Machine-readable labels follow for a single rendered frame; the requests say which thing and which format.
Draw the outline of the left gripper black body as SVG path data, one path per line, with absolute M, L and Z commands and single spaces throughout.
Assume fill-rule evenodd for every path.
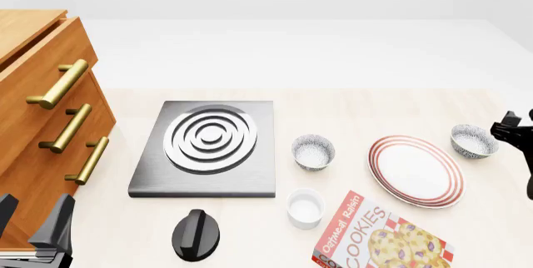
M 56 249 L 0 249 L 0 268 L 69 268 L 72 256 Z

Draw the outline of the speckled patterned bowl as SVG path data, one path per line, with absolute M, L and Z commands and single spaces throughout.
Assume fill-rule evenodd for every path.
M 474 125 L 452 127 L 451 146 L 469 159 L 483 159 L 499 151 L 499 142 L 487 130 Z
M 292 156 L 299 167 L 308 171 L 324 170 L 334 160 L 335 147 L 325 137 L 314 134 L 299 136 L 291 145 Z

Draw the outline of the oatmeal raisin cookies box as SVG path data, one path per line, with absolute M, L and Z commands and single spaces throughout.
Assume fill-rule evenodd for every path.
M 311 259 L 322 268 L 451 268 L 453 256 L 449 243 L 349 191 Z

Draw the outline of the wooden cabinet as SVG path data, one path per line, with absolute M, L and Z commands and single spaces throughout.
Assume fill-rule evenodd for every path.
M 0 73 L 69 18 L 65 10 L 0 10 Z M 94 76 L 93 66 L 81 77 Z

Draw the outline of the flat stove plate with rings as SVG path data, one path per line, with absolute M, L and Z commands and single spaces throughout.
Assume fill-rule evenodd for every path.
M 275 197 L 271 101 L 166 101 L 130 197 Z

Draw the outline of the white plate with red rings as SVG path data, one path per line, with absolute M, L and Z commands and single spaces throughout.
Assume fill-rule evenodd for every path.
M 451 207 L 466 193 L 466 178 L 456 160 L 418 137 L 381 137 L 370 145 L 366 162 L 384 190 L 410 205 Z

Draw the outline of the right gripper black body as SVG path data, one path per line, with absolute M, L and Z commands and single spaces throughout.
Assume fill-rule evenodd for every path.
M 494 122 L 491 135 L 499 141 L 507 142 L 518 150 L 533 150 L 533 126 L 510 127 Z

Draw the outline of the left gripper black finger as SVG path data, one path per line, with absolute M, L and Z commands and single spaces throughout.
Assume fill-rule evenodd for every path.
M 0 236 L 14 214 L 18 202 L 18 199 L 11 194 L 4 194 L 0 197 Z
M 72 254 L 71 224 L 75 200 L 62 194 L 37 232 L 27 241 L 37 253 L 65 252 Z

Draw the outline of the wooden cabinet drawer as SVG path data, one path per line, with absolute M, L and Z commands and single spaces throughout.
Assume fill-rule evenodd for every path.
M 13 195 L 17 208 L 0 236 L 0 249 L 30 247 L 27 240 L 47 219 L 58 198 L 72 195 L 78 185 L 64 180 L 65 175 L 76 175 L 92 153 L 87 142 L 96 142 L 109 135 L 114 122 L 92 122 L 81 127 L 66 150 L 57 154 L 38 147 L 42 141 L 52 141 L 59 130 L 43 131 L 22 151 L 12 165 L 0 175 L 0 196 Z
M 85 60 L 97 62 L 96 53 L 80 18 L 64 20 L 40 42 L 0 73 L 0 132 L 11 127 L 29 127 L 44 115 L 55 112 L 77 87 L 73 85 L 52 109 L 28 104 L 28 96 L 44 96 L 65 75 L 60 65 Z
M 74 88 L 52 109 L 25 102 L 26 93 L 0 85 L 0 175 L 40 170 L 77 172 L 91 149 L 86 142 L 107 136 L 115 125 L 114 116 L 95 77 L 87 72 Z M 61 153 L 38 147 L 39 142 L 56 140 L 72 120 L 66 110 L 90 105 L 87 115 L 72 140 Z

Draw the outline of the round black stove knob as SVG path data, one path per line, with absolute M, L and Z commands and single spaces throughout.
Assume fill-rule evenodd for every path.
M 217 221 L 204 210 L 195 209 L 176 225 L 172 247 L 182 260 L 198 262 L 212 255 L 220 237 Z

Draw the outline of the small white ramekin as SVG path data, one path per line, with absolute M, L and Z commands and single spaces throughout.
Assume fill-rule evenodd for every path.
M 286 200 L 289 222 L 300 230 L 312 230 L 321 222 L 326 203 L 320 192 L 311 188 L 298 188 Z

